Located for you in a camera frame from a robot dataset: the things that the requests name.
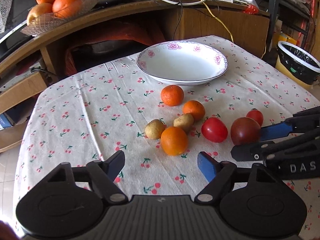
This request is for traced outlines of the yellow apple in dish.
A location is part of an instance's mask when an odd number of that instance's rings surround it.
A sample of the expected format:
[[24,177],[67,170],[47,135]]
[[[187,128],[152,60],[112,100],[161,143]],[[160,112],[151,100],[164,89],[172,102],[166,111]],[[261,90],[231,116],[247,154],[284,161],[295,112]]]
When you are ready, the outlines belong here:
[[41,3],[34,6],[28,13],[27,16],[27,25],[30,25],[31,22],[39,17],[40,15],[51,13],[52,12],[52,4],[50,3]]

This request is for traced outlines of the wooden tv cabinet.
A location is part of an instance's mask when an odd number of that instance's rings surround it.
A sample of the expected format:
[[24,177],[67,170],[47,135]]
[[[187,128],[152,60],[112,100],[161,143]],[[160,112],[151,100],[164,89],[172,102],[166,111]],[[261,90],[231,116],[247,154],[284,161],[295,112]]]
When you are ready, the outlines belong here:
[[61,76],[97,64],[87,54],[75,64],[71,57],[75,48],[103,42],[130,46],[112,49],[105,58],[110,61],[163,41],[215,35],[261,56],[270,17],[265,11],[249,14],[244,5],[213,1],[182,8],[161,1],[133,2],[89,13],[32,38],[1,63],[4,71],[41,56],[47,69],[47,74],[36,72],[1,93],[1,111],[41,93]]

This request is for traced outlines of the black metal shelf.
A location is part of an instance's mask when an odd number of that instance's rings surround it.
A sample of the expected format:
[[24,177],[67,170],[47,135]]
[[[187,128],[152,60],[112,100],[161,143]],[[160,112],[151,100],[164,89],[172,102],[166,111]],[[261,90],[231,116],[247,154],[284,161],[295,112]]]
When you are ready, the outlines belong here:
[[257,16],[247,16],[241,38],[235,41],[255,56],[263,57],[272,50],[277,23],[280,31],[296,40],[297,45],[308,50],[313,44],[315,20],[312,15],[313,0],[254,0],[260,9]]

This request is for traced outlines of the red plastic bag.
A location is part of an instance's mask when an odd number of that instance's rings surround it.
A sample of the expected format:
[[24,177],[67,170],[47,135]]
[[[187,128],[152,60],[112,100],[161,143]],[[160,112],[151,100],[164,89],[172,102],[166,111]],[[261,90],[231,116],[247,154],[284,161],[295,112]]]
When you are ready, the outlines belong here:
[[244,13],[256,15],[259,13],[259,9],[255,5],[249,4],[244,10]]

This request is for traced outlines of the cherry print tablecloth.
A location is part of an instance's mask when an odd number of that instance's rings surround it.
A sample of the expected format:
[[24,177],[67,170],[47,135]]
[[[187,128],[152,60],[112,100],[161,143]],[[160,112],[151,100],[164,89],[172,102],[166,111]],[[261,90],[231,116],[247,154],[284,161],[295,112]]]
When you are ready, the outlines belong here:
[[[271,125],[319,105],[309,91],[232,42],[217,36],[197,41],[221,51],[228,60],[222,77],[184,87],[185,101],[203,104],[205,118],[219,118],[230,127],[255,108],[263,114],[264,125]],[[100,64],[39,95],[17,161],[14,204],[59,163],[84,166],[106,160],[117,150],[125,153],[125,166],[115,182],[128,196],[194,196],[206,185],[197,168],[200,151],[218,161],[231,160],[231,139],[219,144],[208,141],[201,133],[202,122],[189,132],[187,151],[176,157],[166,155],[159,141],[145,136],[150,121],[171,126],[182,109],[163,103],[163,83],[141,72],[136,58]]]

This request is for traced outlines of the small potato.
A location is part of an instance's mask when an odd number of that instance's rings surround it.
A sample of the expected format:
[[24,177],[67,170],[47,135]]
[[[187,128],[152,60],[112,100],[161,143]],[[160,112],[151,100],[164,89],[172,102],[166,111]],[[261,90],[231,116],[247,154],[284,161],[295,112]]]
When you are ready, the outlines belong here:
[[194,118],[191,114],[187,113],[184,115],[179,116],[173,122],[174,127],[179,127],[188,133],[194,124]]
[[165,125],[158,119],[152,120],[145,127],[145,135],[152,140],[157,140],[161,137]]

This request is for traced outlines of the large orange front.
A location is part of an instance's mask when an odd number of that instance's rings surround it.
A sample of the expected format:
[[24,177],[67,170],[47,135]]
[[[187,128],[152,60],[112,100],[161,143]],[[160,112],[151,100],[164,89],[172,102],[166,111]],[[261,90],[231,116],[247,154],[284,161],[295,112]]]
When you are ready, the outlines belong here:
[[74,16],[80,10],[80,2],[78,0],[55,0],[52,11],[55,17],[69,18]]

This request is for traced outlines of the white floral porcelain bowl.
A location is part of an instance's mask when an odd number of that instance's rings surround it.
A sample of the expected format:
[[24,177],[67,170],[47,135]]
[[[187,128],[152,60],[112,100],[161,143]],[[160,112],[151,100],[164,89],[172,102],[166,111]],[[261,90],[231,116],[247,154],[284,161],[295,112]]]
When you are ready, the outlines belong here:
[[208,83],[228,69],[217,49],[195,41],[170,41],[150,46],[137,57],[138,68],[149,77],[178,86]]

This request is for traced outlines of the small red cherry tomato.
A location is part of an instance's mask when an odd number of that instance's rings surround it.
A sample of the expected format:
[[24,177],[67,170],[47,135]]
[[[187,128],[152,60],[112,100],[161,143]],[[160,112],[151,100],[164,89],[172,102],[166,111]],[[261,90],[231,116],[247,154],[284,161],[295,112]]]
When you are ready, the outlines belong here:
[[264,122],[264,116],[261,113],[261,111],[257,110],[256,108],[251,109],[247,114],[246,114],[247,118],[251,118],[253,120],[255,120],[260,127],[263,125]]

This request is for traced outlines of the red cloth under cabinet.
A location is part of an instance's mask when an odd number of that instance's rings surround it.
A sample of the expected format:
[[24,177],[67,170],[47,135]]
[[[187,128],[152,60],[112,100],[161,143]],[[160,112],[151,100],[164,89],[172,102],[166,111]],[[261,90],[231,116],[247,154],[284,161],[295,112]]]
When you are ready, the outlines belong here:
[[71,76],[164,41],[157,24],[118,20],[102,22],[65,37],[64,74]]

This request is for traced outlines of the flat screen television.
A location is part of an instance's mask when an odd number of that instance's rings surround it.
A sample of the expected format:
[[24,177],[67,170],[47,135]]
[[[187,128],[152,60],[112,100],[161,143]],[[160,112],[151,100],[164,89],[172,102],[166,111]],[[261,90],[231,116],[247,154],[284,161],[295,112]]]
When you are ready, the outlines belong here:
[[23,0],[1,0],[1,43],[24,22],[25,11]]

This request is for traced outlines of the dark purple tomato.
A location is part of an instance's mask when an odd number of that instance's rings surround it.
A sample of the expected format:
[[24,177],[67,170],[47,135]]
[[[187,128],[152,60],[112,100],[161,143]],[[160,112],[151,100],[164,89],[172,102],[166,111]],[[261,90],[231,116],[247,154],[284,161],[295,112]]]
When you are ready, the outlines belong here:
[[234,145],[257,142],[260,138],[260,125],[253,119],[242,117],[236,119],[231,126],[231,140]]

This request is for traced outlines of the rough orange mandarin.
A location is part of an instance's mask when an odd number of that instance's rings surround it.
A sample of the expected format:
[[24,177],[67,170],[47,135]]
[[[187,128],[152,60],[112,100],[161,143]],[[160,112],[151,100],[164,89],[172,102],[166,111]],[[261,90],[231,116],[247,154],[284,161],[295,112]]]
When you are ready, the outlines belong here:
[[180,86],[169,85],[161,90],[161,100],[167,106],[178,106],[183,102],[184,91]]

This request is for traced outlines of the glass fruit dish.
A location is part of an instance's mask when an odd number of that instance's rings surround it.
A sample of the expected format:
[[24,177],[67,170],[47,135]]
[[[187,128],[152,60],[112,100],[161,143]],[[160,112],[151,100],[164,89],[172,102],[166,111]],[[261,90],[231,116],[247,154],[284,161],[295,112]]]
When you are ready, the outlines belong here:
[[28,36],[37,36],[89,13],[99,0],[77,0],[58,12],[42,14],[20,30]]

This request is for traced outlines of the yellow trash bin black liner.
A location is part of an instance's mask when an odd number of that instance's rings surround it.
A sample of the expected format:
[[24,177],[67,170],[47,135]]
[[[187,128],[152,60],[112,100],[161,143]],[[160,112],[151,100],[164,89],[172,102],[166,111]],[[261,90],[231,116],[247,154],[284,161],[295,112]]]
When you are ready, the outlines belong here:
[[306,90],[319,78],[319,61],[302,48],[285,41],[277,44],[276,70]]

